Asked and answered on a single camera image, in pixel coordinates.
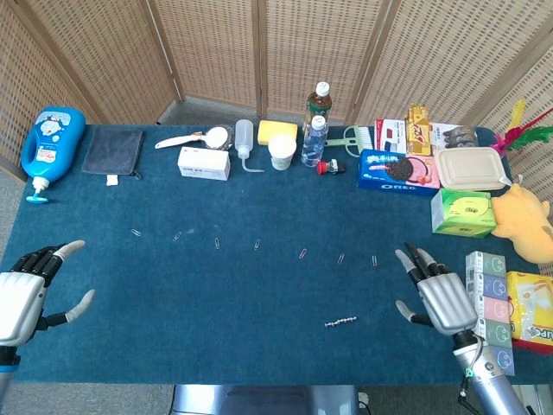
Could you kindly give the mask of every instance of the white cup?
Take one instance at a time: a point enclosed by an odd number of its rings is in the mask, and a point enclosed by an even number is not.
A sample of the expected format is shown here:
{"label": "white cup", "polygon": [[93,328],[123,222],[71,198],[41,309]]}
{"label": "white cup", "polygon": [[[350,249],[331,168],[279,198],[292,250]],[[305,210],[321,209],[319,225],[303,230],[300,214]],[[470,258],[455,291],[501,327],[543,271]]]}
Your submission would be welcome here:
{"label": "white cup", "polygon": [[277,170],[286,170],[296,152],[296,140],[291,136],[276,134],[269,141],[270,162]]}

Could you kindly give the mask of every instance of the squeeze bottle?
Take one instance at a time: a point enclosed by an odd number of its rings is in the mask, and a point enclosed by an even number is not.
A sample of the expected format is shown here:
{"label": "squeeze bottle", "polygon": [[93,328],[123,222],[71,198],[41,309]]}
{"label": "squeeze bottle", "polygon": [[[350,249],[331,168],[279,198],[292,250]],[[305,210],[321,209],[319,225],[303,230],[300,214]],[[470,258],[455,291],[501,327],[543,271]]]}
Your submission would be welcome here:
{"label": "squeeze bottle", "polygon": [[38,115],[22,148],[21,165],[33,177],[31,203],[46,203],[39,193],[67,173],[85,130],[82,112],[63,106],[47,106]]}
{"label": "squeeze bottle", "polygon": [[238,158],[242,159],[242,169],[250,173],[263,173],[263,170],[245,167],[245,159],[250,157],[250,151],[253,149],[253,123],[249,119],[239,119],[234,127],[234,137]]}

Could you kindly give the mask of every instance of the white lid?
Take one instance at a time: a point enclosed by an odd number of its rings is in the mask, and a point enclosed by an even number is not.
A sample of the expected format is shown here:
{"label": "white lid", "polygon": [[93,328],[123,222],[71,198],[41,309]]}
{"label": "white lid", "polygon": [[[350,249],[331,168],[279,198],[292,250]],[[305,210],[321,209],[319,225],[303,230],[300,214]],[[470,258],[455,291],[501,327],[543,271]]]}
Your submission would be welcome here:
{"label": "white lid", "polygon": [[226,140],[228,139],[228,131],[225,127],[213,127],[206,133],[204,141],[207,144],[207,147],[212,149],[218,149],[225,145]]}
{"label": "white lid", "polygon": [[327,121],[322,115],[315,115],[311,120],[311,126],[314,130],[322,130],[326,123]]}
{"label": "white lid", "polygon": [[330,91],[330,85],[327,82],[319,82],[315,88],[315,93],[320,97],[326,97]]}
{"label": "white lid", "polygon": [[296,152],[296,140],[285,134],[276,134],[269,141],[269,153],[274,158],[288,158]]}
{"label": "white lid", "polygon": [[44,177],[35,177],[33,179],[33,187],[35,188],[36,193],[39,193],[41,190],[44,190],[48,187],[50,181],[46,180]]}
{"label": "white lid", "polygon": [[437,150],[435,164],[444,188],[496,190],[508,182],[498,152],[490,147]]}

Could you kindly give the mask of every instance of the white tag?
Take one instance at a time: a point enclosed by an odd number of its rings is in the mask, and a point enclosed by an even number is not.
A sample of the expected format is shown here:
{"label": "white tag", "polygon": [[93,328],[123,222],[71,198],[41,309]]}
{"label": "white tag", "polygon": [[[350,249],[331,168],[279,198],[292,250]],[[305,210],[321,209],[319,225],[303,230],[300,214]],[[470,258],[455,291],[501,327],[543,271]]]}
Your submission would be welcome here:
{"label": "white tag", "polygon": [[106,186],[117,186],[119,184],[118,175],[107,175]]}

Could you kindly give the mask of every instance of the green tea bottle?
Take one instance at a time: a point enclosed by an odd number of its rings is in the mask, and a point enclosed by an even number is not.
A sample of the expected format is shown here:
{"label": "green tea bottle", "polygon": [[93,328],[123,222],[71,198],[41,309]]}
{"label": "green tea bottle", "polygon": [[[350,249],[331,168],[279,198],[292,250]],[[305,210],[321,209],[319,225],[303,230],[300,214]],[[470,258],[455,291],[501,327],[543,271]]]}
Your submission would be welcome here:
{"label": "green tea bottle", "polygon": [[330,85],[327,82],[319,82],[315,88],[315,92],[309,95],[305,105],[305,117],[303,118],[304,137],[307,136],[307,129],[315,115],[321,115],[325,119],[328,119],[328,113],[332,107],[329,91]]}

